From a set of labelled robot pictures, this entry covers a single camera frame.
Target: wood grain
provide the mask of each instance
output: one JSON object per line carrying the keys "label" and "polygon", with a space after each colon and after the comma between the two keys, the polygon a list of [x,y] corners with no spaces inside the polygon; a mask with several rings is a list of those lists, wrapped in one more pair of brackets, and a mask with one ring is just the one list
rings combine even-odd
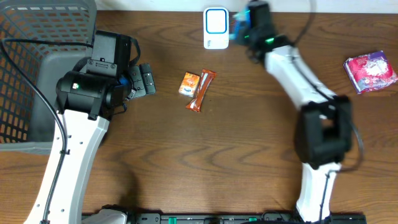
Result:
{"label": "wood grain", "polygon": [[[278,29],[295,37],[306,14],[275,13]],[[157,93],[128,103],[99,148],[84,212],[118,203],[165,213],[290,210],[299,197],[301,165],[292,138],[296,111],[280,85],[246,58],[242,46],[203,48],[202,14],[98,13],[97,28],[138,39],[154,71]],[[338,176],[334,212],[364,212],[369,223],[398,219],[398,85],[357,95],[342,64],[384,50],[398,70],[398,15],[319,14],[300,51],[330,89],[349,95],[366,161]],[[218,72],[202,112],[179,95],[186,71]],[[356,149],[347,164],[354,162]],[[40,188],[47,156],[2,153],[0,223],[22,223]]]}

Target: gray plastic basket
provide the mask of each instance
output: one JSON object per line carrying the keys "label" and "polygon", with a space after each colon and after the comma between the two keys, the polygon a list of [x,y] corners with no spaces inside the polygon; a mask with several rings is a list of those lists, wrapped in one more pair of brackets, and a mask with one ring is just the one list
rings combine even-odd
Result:
{"label": "gray plastic basket", "polygon": [[[92,43],[94,0],[6,0],[0,2],[0,38]],[[55,104],[55,85],[79,59],[85,47],[11,43],[10,57]],[[0,55],[0,151],[48,154],[54,118]]]}

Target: brown surface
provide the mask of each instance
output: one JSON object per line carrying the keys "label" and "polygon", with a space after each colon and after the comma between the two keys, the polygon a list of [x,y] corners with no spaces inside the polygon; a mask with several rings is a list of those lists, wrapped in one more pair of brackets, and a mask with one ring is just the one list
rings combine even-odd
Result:
{"label": "brown surface", "polygon": [[[275,14],[278,29],[297,35],[306,14]],[[201,13],[99,12],[98,29],[136,37],[140,62],[154,70],[157,93],[128,104],[99,148],[84,212],[102,205],[175,212],[290,210],[301,165],[292,136],[295,109],[279,84],[244,55],[244,47],[205,50]],[[398,70],[398,15],[320,14],[300,44],[307,63],[330,89],[352,97],[366,162],[338,176],[334,212],[364,212],[369,223],[398,219],[398,85],[356,95],[342,63],[384,50]],[[185,71],[218,72],[202,113],[178,93]],[[350,159],[353,162],[355,150]],[[48,157],[0,156],[0,223],[22,223],[40,188]]]}

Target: small orange box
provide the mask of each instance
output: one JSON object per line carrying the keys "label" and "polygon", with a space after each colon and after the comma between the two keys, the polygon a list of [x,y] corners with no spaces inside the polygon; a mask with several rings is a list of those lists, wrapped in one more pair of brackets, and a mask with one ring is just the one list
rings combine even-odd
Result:
{"label": "small orange box", "polygon": [[197,90],[199,81],[200,76],[186,72],[178,92],[185,96],[193,97]]}

